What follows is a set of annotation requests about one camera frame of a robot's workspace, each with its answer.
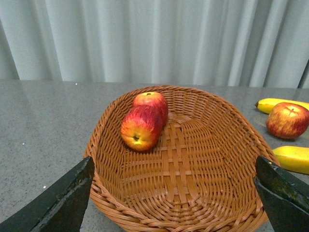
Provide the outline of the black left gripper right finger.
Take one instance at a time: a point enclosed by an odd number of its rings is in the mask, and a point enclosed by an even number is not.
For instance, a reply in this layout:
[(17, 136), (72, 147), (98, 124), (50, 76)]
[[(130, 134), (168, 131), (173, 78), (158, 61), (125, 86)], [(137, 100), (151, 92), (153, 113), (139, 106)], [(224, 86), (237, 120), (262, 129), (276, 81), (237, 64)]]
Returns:
[(253, 181), (276, 232), (309, 230), (309, 185), (269, 159), (258, 156)]

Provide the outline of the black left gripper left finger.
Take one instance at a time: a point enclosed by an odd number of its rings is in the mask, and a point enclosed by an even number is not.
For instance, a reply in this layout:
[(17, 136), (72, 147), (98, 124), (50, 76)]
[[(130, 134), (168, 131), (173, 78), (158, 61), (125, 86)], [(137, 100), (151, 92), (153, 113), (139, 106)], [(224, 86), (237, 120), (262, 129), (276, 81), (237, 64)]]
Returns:
[(2, 232), (78, 232), (88, 206), (94, 162), (84, 158), (21, 210), (0, 224)]

